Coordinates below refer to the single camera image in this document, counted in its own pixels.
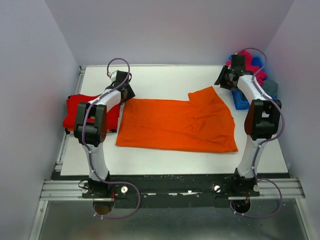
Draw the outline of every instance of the blue bin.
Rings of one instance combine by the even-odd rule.
[[[261,68],[264,65],[264,63],[262,62],[261,57],[253,56],[251,65],[258,66]],[[247,100],[243,99],[242,95],[243,94],[240,90],[232,91],[234,106],[235,106],[235,109],[237,109],[237,110],[245,110],[245,109],[250,108],[249,102]]]

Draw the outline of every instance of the table top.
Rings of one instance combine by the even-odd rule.
[[[188,101],[188,93],[213,86],[222,66],[137,65],[131,67],[130,85],[137,99]],[[110,71],[126,71],[113,66]],[[96,96],[110,85],[106,67],[87,67],[80,94]],[[244,122],[247,110],[236,110],[230,91],[213,86],[229,107],[235,122],[234,139],[238,152],[203,153],[116,146],[117,133],[107,134],[103,143],[106,165],[112,175],[230,174],[234,173],[244,153],[247,135]],[[88,175],[89,166],[81,144],[68,138],[63,157],[62,176]],[[287,173],[278,140],[267,143],[258,173]]]

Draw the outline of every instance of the purple cable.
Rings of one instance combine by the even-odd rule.
[[[110,66],[110,64],[111,64],[113,61],[115,61],[115,60],[121,60],[121,61],[124,61],[124,62],[126,63],[126,65],[127,65],[127,67],[128,67],[128,74],[126,75],[125,79],[124,79],[118,86],[116,86],[115,88],[113,88],[113,89],[112,89],[111,91],[109,91],[109,92],[105,92],[104,94],[101,94],[101,95],[99,96],[99,99],[104,98],[105,96],[107,96],[108,94],[112,93],[113,91],[121,88],[121,86],[124,85],[125,82],[129,79],[129,76],[130,76],[130,65],[129,65],[129,63],[128,63],[125,59],[120,58],[120,57],[114,58],[114,59],[112,59],[112,60],[108,63],[108,65],[107,65],[107,67],[106,67],[106,72],[107,72],[108,77],[111,78],[110,73],[109,73],[109,66]],[[86,129],[86,125],[87,125],[87,121],[88,121],[88,117],[89,117],[89,112],[90,112],[91,108],[99,101],[99,99],[96,99],[93,103],[91,103],[91,104],[89,105],[89,107],[88,107],[88,109],[87,109],[87,111],[86,111],[86,113],[85,113],[85,117],[84,117],[84,121],[83,121],[83,128],[82,128],[82,135],[81,135],[83,145],[89,150],[89,154],[88,154],[88,155],[89,155],[89,164],[90,164],[90,167],[91,167],[92,171],[94,172],[94,175],[95,175],[102,183],[104,183],[104,184],[109,184],[109,185],[121,184],[121,185],[129,185],[129,186],[133,187],[134,190],[135,190],[135,191],[137,192],[137,194],[138,194],[138,203],[137,203],[135,209],[134,209],[131,213],[126,214],[126,215],[122,215],[122,216],[105,216],[105,215],[99,215],[99,214],[96,213],[96,210],[95,210],[95,207],[96,207],[96,206],[94,205],[94,206],[93,206],[94,215],[95,215],[95,216],[99,216],[99,217],[101,217],[101,218],[103,218],[103,219],[113,219],[113,220],[125,219],[125,218],[128,218],[128,217],[132,216],[133,214],[135,214],[135,213],[138,211],[138,209],[139,209],[140,202],[141,202],[141,196],[140,196],[140,192],[139,192],[138,188],[137,188],[134,184],[132,184],[132,183],[130,183],[130,182],[126,182],[126,181],[106,181],[106,180],[102,179],[102,178],[97,174],[97,172],[96,172],[96,170],[95,170],[95,168],[94,168],[94,165],[93,165],[93,163],[92,163],[92,154],[91,154],[91,152],[90,152],[90,147],[88,146],[88,144],[87,144],[86,141],[85,141],[85,129]]]
[[[253,48],[253,47],[245,48],[245,49],[241,50],[240,52],[245,51],[245,50],[248,50],[248,49],[256,50],[256,51],[260,52],[260,53],[264,56],[264,59],[265,59],[265,62],[264,62],[264,64],[263,64],[263,66],[262,66],[261,68],[259,68],[258,71],[256,71],[256,72],[252,75],[252,83],[253,83],[254,87],[256,88],[256,90],[261,94],[261,96],[263,96],[264,98],[268,99],[268,100],[275,106],[275,108],[279,111],[279,113],[280,113],[280,115],[281,115],[281,118],[282,118],[282,126],[281,126],[281,129],[280,129],[280,131],[278,132],[278,134],[277,134],[276,136],[270,138],[270,139],[266,139],[266,140],[260,142],[260,143],[259,143],[259,146],[261,146],[262,144],[265,144],[265,143],[267,143],[267,142],[271,142],[271,141],[276,140],[276,139],[278,139],[278,138],[280,137],[280,135],[284,132],[285,125],[286,125],[286,120],[285,120],[285,116],[284,116],[283,112],[281,111],[281,108],[275,103],[275,101],[274,101],[271,97],[267,96],[266,94],[264,94],[264,93],[261,91],[260,87],[257,85],[257,83],[256,83],[256,81],[255,81],[255,76],[256,76],[262,69],[264,69],[265,65],[267,64],[267,56],[266,56],[262,51],[260,51],[259,49]],[[230,201],[229,206],[230,206],[230,209],[233,211],[234,214],[237,214],[237,215],[239,215],[239,216],[242,216],[242,217],[245,217],[245,218],[249,218],[249,219],[267,219],[267,218],[271,218],[271,217],[277,215],[277,214],[280,212],[280,210],[281,210],[281,208],[282,208],[282,204],[283,204],[282,193],[281,193],[281,190],[280,190],[280,188],[278,187],[278,185],[277,185],[275,182],[273,182],[272,180],[268,179],[268,178],[258,179],[258,177],[257,177],[257,173],[256,173],[256,171],[255,171],[255,165],[256,165],[257,156],[258,156],[259,151],[260,151],[260,147],[258,147],[258,148],[256,149],[256,151],[255,151],[255,153],[254,153],[254,156],[253,156],[252,165],[251,165],[254,178],[255,178],[255,180],[256,180],[257,183],[259,183],[259,182],[261,182],[261,181],[267,181],[267,182],[273,184],[273,185],[275,186],[275,188],[276,188],[276,189],[278,190],[278,192],[279,192],[280,204],[279,204],[277,210],[276,210],[274,213],[271,213],[271,214],[269,214],[269,215],[267,215],[267,216],[251,216],[251,215],[244,215],[243,213],[237,212],[237,211],[235,210],[235,207],[234,207],[234,206],[235,206],[235,205],[234,205],[234,202],[233,202],[233,201]]]

